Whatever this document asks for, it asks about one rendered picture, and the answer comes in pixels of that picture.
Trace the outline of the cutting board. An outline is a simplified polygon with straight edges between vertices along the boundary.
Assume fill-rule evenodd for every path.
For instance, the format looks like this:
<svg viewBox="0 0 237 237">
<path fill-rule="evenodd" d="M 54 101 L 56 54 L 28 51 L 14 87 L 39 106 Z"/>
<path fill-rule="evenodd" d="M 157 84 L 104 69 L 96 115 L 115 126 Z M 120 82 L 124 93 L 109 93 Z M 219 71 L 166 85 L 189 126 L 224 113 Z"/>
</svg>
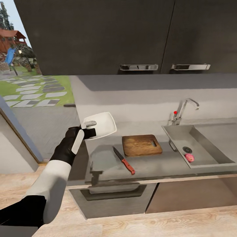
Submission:
<svg viewBox="0 0 237 237">
<path fill-rule="evenodd" d="M 152 142 L 154 141 L 155 147 Z M 162 154 L 163 150 L 155 135 L 135 135 L 122 137 L 125 156 Z"/>
</svg>

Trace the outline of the vidalia onion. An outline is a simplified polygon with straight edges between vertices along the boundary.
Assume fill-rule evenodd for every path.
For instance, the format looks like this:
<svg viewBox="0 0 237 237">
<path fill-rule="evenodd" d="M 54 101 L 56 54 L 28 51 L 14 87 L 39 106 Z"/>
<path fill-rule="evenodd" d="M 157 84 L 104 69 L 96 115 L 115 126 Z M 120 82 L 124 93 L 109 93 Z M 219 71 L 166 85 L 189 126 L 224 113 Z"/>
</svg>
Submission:
<svg viewBox="0 0 237 237">
<path fill-rule="evenodd" d="M 189 162 L 193 162 L 194 161 L 194 156 L 190 153 L 187 153 L 184 155 L 185 158 L 189 161 Z"/>
</svg>

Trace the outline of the bowl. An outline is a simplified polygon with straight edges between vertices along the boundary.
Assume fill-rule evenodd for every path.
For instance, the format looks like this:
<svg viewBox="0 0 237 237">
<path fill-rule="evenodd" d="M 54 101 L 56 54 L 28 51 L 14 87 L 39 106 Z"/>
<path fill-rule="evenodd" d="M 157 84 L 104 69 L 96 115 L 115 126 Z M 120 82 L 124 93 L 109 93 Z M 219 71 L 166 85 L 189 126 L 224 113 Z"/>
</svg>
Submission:
<svg viewBox="0 0 237 237">
<path fill-rule="evenodd" d="M 88 127 L 88 129 L 95 128 L 96 136 L 90 137 L 89 139 L 87 139 L 88 141 L 92 141 L 92 140 L 109 136 L 117 131 L 115 121 L 113 120 L 110 112 L 103 112 L 103 113 L 95 114 L 93 116 L 86 117 L 83 123 L 87 121 L 92 121 L 92 120 L 96 121 L 97 125 Z"/>
</svg>

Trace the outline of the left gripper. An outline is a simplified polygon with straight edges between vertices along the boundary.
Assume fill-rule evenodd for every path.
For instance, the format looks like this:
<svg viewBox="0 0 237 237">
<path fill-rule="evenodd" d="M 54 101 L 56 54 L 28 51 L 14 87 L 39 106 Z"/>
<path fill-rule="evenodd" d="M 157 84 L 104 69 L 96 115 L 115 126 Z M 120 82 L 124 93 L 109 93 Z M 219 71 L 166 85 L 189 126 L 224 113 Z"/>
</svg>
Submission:
<svg viewBox="0 0 237 237">
<path fill-rule="evenodd" d="M 86 139 L 89 139 L 90 137 L 95 137 L 96 136 L 95 128 L 93 128 L 93 129 L 85 129 L 85 131 L 87 132 Z"/>
</svg>

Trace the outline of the parer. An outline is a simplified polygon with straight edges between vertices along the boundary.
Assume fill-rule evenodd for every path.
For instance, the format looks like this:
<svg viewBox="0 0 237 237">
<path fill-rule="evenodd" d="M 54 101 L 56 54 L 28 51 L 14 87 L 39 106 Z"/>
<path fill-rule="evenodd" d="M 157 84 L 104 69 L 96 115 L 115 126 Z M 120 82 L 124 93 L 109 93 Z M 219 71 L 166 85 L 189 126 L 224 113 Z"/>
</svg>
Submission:
<svg viewBox="0 0 237 237">
<path fill-rule="evenodd" d="M 113 146 L 115 153 L 118 155 L 118 157 L 121 159 L 121 161 L 126 165 L 126 167 L 132 172 L 132 174 L 135 174 L 136 171 L 133 169 L 133 167 L 127 162 L 127 160 L 117 151 L 117 149 Z"/>
</svg>

